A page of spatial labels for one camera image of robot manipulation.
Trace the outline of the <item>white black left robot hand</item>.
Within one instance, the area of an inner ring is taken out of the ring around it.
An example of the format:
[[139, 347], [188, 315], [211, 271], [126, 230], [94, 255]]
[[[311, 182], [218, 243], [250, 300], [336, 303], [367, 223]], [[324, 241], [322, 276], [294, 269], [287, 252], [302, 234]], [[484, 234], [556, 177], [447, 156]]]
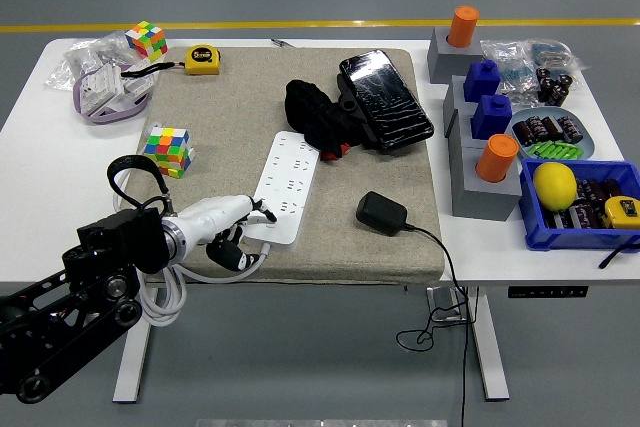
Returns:
[[176, 216], [162, 219], [167, 246], [172, 245], [169, 264], [184, 261], [198, 245], [206, 247], [210, 260], [232, 272], [258, 267], [266, 254], [246, 254], [239, 247], [251, 212], [264, 214], [275, 223], [276, 216], [263, 200], [247, 195], [202, 199]]

